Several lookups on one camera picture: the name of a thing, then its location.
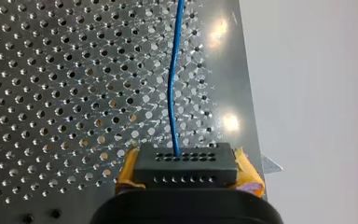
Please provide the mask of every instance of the insulated wire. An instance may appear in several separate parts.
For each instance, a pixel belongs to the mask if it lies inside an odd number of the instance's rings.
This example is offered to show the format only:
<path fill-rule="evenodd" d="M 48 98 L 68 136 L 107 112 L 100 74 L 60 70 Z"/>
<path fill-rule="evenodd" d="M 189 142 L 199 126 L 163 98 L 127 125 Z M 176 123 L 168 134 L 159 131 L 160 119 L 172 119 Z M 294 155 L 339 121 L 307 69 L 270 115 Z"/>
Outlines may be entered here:
<path fill-rule="evenodd" d="M 176 61 L 179 51 L 184 5 L 185 5 L 185 0 L 178 1 L 175 31 L 173 36 L 172 57 L 171 57 L 171 64 L 170 64 L 170 72 L 168 74 L 168 89 L 167 89 L 168 116 L 170 119 L 170 126 L 171 126 L 173 154 L 176 157 L 179 157 L 181 153 L 179 148 L 178 136 L 176 134 L 175 114 L 173 109 L 173 82 L 175 78 L 175 66 L 176 66 Z"/>

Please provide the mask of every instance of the metal plate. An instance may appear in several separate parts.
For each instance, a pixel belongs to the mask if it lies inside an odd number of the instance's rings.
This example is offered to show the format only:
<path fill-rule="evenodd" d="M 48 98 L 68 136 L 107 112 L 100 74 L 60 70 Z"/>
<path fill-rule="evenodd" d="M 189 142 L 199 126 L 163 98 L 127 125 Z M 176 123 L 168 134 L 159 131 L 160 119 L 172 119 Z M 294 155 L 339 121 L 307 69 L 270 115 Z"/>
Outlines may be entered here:
<path fill-rule="evenodd" d="M 0 223 L 87 223 L 125 151 L 172 145 L 173 1 L 0 1 Z M 175 82 L 183 147 L 244 146 L 262 173 L 238 1 L 186 1 Z"/>

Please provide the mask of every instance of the hole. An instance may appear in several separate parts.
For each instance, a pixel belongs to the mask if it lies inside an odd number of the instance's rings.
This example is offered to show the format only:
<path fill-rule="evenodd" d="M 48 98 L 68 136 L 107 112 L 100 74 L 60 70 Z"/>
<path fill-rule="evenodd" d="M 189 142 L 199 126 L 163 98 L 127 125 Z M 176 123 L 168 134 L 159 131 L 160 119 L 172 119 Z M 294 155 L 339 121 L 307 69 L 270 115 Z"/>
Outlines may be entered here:
<path fill-rule="evenodd" d="M 65 58 L 66 61 L 71 61 L 71 60 L 72 60 L 72 55 L 66 53 L 66 54 L 64 55 L 64 58 Z"/>
<path fill-rule="evenodd" d="M 74 184 L 76 182 L 76 178 L 74 176 L 70 175 L 66 179 L 66 182 L 68 182 L 68 184 Z"/>
<path fill-rule="evenodd" d="M 64 26 L 66 24 L 66 20 L 64 19 L 59 19 L 58 20 L 58 24 L 61 25 L 61 26 Z"/>
<path fill-rule="evenodd" d="M 109 105 L 110 105 L 110 107 L 114 108 L 117 106 L 117 102 L 115 100 L 111 100 L 111 101 L 109 101 Z"/>
<path fill-rule="evenodd" d="M 91 54 L 89 52 L 87 52 L 87 51 L 84 51 L 82 53 L 82 55 L 83 55 L 83 58 L 89 58 Z"/>
<path fill-rule="evenodd" d="M 60 125 L 60 126 L 58 127 L 58 131 L 59 131 L 60 133 L 65 133 L 65 132 L 66 132 L 66 126 L 65 126 L 65 125 Z"/>
<path fill-rule="evenodd" d="M 16 176 L 19 174 L 19 171 L 17 169 L 11 169 L 8 173 L 10 176 Z"/>
<path fill-rule="evenodd" d="M 103 171 L 103 177 L 108 177 L 108 176 L 110 176 L 112 174 L 112 172 L 110 171 L 110 170 L 104 170 Z"/>
<path fill-rule="evenodd" d="M 106 152 L 101 153 L 101 155 L 100 155 L 101 161 L 107 161 L 108 158 L 109 158 L 109 156 Z"/>
<path fill-rule="evenodd" d="M 5 142 L 9 142 L 11 140 L 11 135 L 9 133 L 5 133 L 3 139 Z"/>
<path fill-rule="evenodd" d="M 78 90 L 76 88 L 72 88 L 70 90 L 70 92 L 71 92 L 71 95 L 77 95 L 78 94 Z"/>
<path fill-rule="evenodd" d="M 66 150 L 66 149 L 68 149 L 69 148 L 69 143 L 68 142 L 63 142 L 62 144 L 61 144 L 61 149 L 62 150 Z"/>
<path fill-rule="evenodd" d="M 118 117 L 114 117 L 114 118 L 112 119 L 112 121 L 113 121 L 113 123 L 118 123 L 118 122 L 120 121 L 120 119 L 119 119 Z"/>
<path fill-rule="evenodd" d="M 83 138 L 83 139 L 80 140 L 79 145 L 81 147 L 86 147 L 86 146 L 89 145 L 89 140 L 87 138 Z"/>
<path fill-rule="evenodd" d="M 180 181 L 182 181 L 182 183 L 187 183 L 188 182 L 188 176 L 186 176 L 186 175 L 182 176 Z"/>
<path fill-rule="evenodd" d="M 68 36 L 66 36 L 66 35 L 63 35 L 62 37 L 61 37 L 61 41 L 62 41 L 62 43 L 68 43 L 69 42 L 69 37 Z"/>
<path fill-rule="evenodd" d="M 107 55 L 107 50 L 106 49 L 101 49 L 100 51 L 102 56 L 106 56 Z"/>
<path fill-rule="evenodd" d="M 24 113 L 19 114 L 19 121 L 25 121 L 27 119 L 27 115 Z"/>
<path fill-rule="evenodd" d="M 103 121 L 101 119 L 96 119 L 94 121 L 94 125 L 95 125 L 95 127 L 99 128 L 99 127 L 103 126 Z"/>
<path fill-rule="evenodd" d="M 129 88 L 130 86 L 131 86 L 131 82 L 130 82 L 130 81 L 124 82 L 124 87 L 125 87 L 125 88 Z"/>
<path fill-rule="evenodd" d="M 124 50 L 124 49 L 122 49 L 122 48 L 119 48 L 119 49 L 117 50 L 117 52 L 118 52 L 119 54 L 123 54 L 123 53 L 126 52 L 126 50 Z"/>
<path fill-rule="evenodd" d="M 100 108 L 100 105 L 99 105 L 98 103 L 93 103 L 93 104 L 91 105 L 91 108 L 92 108 L 93 110 L 96 110 L 96 109 Z"/>
<path fill-rule="evenodd" d="M 53 96 L 53 98 L 59 98 L 61 94 L 59 91 L 54 91 L 51 93 L 51 95 Z"/>
<path fill-rule="evenodd" d="M 135 49 L 135 51 L 140 52 L 141 49 L 142 49 L 142 47 L 139 46 L 139 45 L 136 45 L 136 46 L 134 47 L 134 49 Z"/>
<path fill-rule="evenodd" d="M 145 117 L 146 117 L 147 119 L 151 119 L 151 118 L 153 117 L 153 113 L 150 112 L 150 111 L 147 111 L 147 112 L 145 113 Z"/>
<path fill-rule="evenodd" d="M 80 105 L 75 105 L 74 106 L 74 112 L 79 113 L 80 111 L 81 111 L 81 106 Z"/>
<path fill-rule="evenodd" d="M 34 95 L 34 99 L 35 99 L 36 101 L 40 101 L 40 100 L 42 100 L 42 98 L 43 98 L 43 96 L 42 96 L 42 94 L 40 94 L 40 93 L 37 93 L 37 94 Z"/>
<path fill-rule="evenodd" d="M 129 70 L 129 67 L 126 64 L 121 65 L 121 71 L 127 71 Z"/>
<path fill-rule="evenodd" d="M 20 188 L 19 186 L 16 186 L 16 187 L 14 187 L 14 188 L 12 189 L 12 192 L 13 192 L 14 194 L 18 194 L 18 193 L 20 193 L 20 191 L 21 191 L 21 188 Z"/>
<path fill-rule="evenodd" d="M 87 35 L 81 34 L 81 35 L 79 35 L 79 39 L 80 39 L 81 41 L 86 41 L 86 40 L 87 40 Z"/>
<path fill-rule="evenodd" d="M 45 117 L 45 111 L 39 110 L 37 111 L 36 115 L 38 118 L 42 119 L 43 117 Z"/>
<path fill-rule="evenodd" d="M 105 143 L 106 139 L 105 139 L 104 136 L 99 136 L 97 141 L 98 141 L 99 144 L 103 144 L 103 143 Z"/>
<path fill-rule="evenodd" d="M 57 108 L 57 109 L 55 110 L 55 114 L 56 114 L 57 116 L 62 115 L 62 114 L 63 114 L 63 109 L 62 109 L 62 108 Z"/>
<path fill-rule="evenodd" d="M 202 176 L 202 177 L 200 177 L 200 182 L 201 183 L 204 183 L 204 182 L 206 182 L 208 180 L 208 178 L 206 177 L 206 176 Z"/>
<path fill-rule="evenodd" d="M 103 17 L 100 14 L 94 15 L 94 20 L 95 21 L 101 21 L 102 19 L 103 19 Z"/>
<path fill-rule="evenodd" d="M 214 183 L 216 181 L 216 177 L 213 175 L 209 177 L 209 182 Z"/>
<path fill-rule="evenodd" d="M 33 183 L 32 185 L 31 185 L 31 190 L 37 190 L 37 189 L 39 189 L 39 184 L 38 183 Z"/>
<path fill-rule="evenodd" d="M 128 99 L 127 99 L 127 104 L 132 105 L 132 104 L 133 104 L 133 99 L 132 99 L 132 98 L 128 98 Z"/>
<path fill-rule="evenodd" d="M 86 69 L 86 75 L 87 76 L 92 76 L 94 74 L 94 71 L 92 70 L 92 68 L 87 68 Z"/>
<path fill-rule="evenodd" d="M 103 71 L 104 71 L 105 73 L 110 73 L 111 69 L 110 69 L 110 67 L 104 67 L 104 68 L 103 68 Z"/>
<path fill-rule="evenodd" d="M 157 50 L 157 49 L 158 49 L 158 45 L 157 45 L 157 44 L 152 44 L 152 45 L 151 45 L 151 49 L 152 49 L 152 50 Z"/>
<path fill-rule="evenodd" d="M 190 177 L 190 182 L 191 183 L 196 183 L 197 182 L 197 177 L 195 176 L 195 175 L 192 175 L 191 177 Z"/>
<path fill-rule="evenodd" d="M 115 13 L 112 13 L 112 18 L 114 19 L 114 20 L 118 20 L 118 14 L 115 12 Z"/>
<path fill-rule="evenodd" d="M 82 130 L 82 129 L 84 128 L 84 124 L 81 123 L 81 122 L 78 122 L 78 124 L 76 125 L 76 128 L 77 128 L 78 130 Z"/>
<path fill-rule="evenodd" d="M 58 76 L 56 74 L 50 74 L 48 77 L 53 81 L 56 80 Z"/>
<path fill-rule="evenodd" d="M 84 176 L 84 178 L 87 181 L 91 181 L 91 179 L 94 177 L 94 175 L 92 173 L 86 173 L 86 175 Z"/>
<path fill-rule="evenodd" d="M 47 134 L 48 134 L 48 129 L 47 129 L 47 128 L 42 128 L 42 129 L 40 130 L 40 135 L 45 136 L 45 135 L 47 135 Z"/>
<path fill-rule="evenodd" d="M 136 115 L 130 115 L 130 121 L 131 122 L 134 122 L 134 121 L 136 121 Z"/>
<path fill-rule="evenodd" d="M 55 188 L 58 185 L 58 181 L 56 179 L 51 179 L 48 184 L 51 188 Z"/>
<path fill-rule="evenodd" d="M 115 134 L 115 140 L 116 140 L 116 141 L 120 141 L 121 139 L 123 139 L 121 133 Z"/>
<path fill-rule="evenodd" d="M 129 11 L 129 15 L 130 15 L 131 18 L 135 18 L 136 13 L 131 10 L 131 11 Z"/>
<path fill-rule="evenodd" d="M 86 157 L 83 157 L 82 161 L 84 164 L 88 164 L 88 163 L 90 163 L 91 159 L 90 159 L 90 157 L 86 156 Z"/>

